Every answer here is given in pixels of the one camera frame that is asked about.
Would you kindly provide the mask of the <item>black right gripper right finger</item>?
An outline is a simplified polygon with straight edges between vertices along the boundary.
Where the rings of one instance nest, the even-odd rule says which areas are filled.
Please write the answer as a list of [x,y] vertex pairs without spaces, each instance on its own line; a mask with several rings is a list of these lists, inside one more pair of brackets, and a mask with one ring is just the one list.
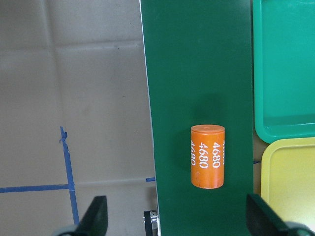
[[258,195],[246,197],[246,225],[252,236],[313,236],[311,229],[294,224],[289,226]]

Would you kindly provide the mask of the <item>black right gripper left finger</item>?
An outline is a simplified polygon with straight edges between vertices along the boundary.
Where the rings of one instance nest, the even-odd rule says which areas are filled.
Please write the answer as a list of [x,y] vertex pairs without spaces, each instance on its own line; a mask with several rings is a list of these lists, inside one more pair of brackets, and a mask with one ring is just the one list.
[[108,230],[108,207],[106,196],[93,198],[78,226],[70,230],[57,230],[54,236],[105,236]]

